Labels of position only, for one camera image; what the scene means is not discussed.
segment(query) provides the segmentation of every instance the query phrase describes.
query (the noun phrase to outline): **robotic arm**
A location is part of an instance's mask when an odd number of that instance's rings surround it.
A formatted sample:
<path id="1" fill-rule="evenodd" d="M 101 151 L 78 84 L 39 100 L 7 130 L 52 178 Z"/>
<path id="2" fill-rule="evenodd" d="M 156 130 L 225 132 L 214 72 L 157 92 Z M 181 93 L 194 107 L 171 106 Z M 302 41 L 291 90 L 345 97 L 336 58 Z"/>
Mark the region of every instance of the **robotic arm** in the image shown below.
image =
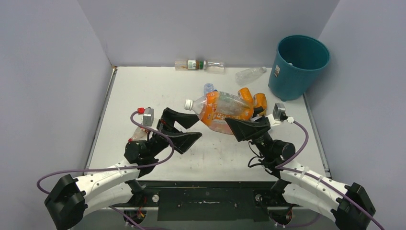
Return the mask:
<path id="1" fill-rule="evenodd" d="M 275 104 L 271 115 L 255 121 L 226 118 L 237 141 L 252 141 L 263 156 L 259 160 L 261 165 L 279 179 L 271 188 L 274 194 L 271 203 L 309 208 L 334 221 L 340 230 L 365 230 L 375 214 L 365 189 L 357 183 L 349 186 L 333 181 L 297 162 L 294 158 L 304 145 L 296 152 L 292 143 L 273 140 L 268 133 L 283 121 L 294 122 L 280 103 Z"/>
<path id="2" fill-rule="evenodd" d="M 183 133 L 174 127 L 175 121 L 184 128 L 190 128 L 199 118 L 166 108 L 158 122 L 157 130 L 168 136 L 175 150 L 183 154 L 202 134 Z M 56 228 L 70 229 L 93 211 L 131 202 L 143 189 L 136 179 L 154 169 L 158 162 L 156 155 L 168 146 L 165 138 L 154 133 L 148 140 L 129 141 L 124 159 L 109 167 L 110 171 L 96 170 L 102 172 L 76 178 L 70 174 L 61 177 L 45 200 Z"/>

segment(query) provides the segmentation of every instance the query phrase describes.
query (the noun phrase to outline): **white wall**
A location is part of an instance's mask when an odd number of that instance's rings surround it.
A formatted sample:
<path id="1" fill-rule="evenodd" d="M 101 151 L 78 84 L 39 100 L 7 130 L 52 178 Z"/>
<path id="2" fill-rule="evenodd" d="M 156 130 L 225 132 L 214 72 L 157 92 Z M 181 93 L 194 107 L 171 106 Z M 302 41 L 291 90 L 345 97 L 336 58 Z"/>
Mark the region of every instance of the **white wall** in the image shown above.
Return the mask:
<path id="1" fill-rule="evenodd" d="M 114 65 L 219 58 L 271 66 L 292 34 L 318 37 L 339 0 L 78 0 Z"/>
<path id="2" fill-rule="evenodd" d="M 403 0 L 341 0 L 319 38 L 330 67 L 308 92 L 333 178 L 363 185 L 388 230 L 406 229 L 405 12 Z"/>
<path id="3" fill-rule="evenodd" d="M 0 228 L 55 229 L 35 183 L 84 167 L 112 70 L 76 1 L 4 1 L 0 21 Z"/>

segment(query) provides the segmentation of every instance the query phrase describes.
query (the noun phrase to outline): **large plastic bottle with orange label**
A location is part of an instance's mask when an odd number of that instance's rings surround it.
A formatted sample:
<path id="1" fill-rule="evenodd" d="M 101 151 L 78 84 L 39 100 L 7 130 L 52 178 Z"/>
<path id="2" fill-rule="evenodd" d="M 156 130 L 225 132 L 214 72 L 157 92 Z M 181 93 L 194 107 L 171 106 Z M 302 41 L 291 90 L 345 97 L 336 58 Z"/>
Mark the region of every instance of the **large plastic bottle with orange label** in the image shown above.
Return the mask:
<path id="1" fill-rule="evenodd" d="M 185 109 L 193 110 L 211 130 L 230 135 L 233 132 L 226 117 L 249 120 L 254 114 L 251 103 L 226 92 L 210 92 L 195 101 L 186 100 Z"/>

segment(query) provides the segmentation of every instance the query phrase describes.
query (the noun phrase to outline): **sticker on bin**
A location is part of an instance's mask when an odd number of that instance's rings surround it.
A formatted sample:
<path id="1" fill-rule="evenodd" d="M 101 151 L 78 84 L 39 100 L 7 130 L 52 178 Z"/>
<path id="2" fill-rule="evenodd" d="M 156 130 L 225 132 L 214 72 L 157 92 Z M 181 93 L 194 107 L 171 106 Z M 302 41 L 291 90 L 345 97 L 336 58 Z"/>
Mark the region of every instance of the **sticker on bin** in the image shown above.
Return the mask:
<path id="1" fill-rule="evenodd" d="M 278 65 L 276 65 L 276 67 L 275 67 L 275 77 L 278 77 L 278 75 L 279 75 L 279 71 L 281 70 L 281 68 L 279 68 L 279 66 Z"/>

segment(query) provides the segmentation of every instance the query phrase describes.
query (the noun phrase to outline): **red connector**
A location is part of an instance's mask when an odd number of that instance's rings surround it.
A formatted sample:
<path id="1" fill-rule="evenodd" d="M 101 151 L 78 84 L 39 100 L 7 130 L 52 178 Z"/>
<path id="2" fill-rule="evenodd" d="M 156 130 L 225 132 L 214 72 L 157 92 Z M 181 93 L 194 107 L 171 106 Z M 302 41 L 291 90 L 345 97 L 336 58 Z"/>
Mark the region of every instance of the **red connector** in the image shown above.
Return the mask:
<path id="1" fill-rule="evenodd" d="M 144 108 L 138 108 L 137 111 L 138 111 L 139 114 L 143 114 L 145 112 L 145 109 Z"/>

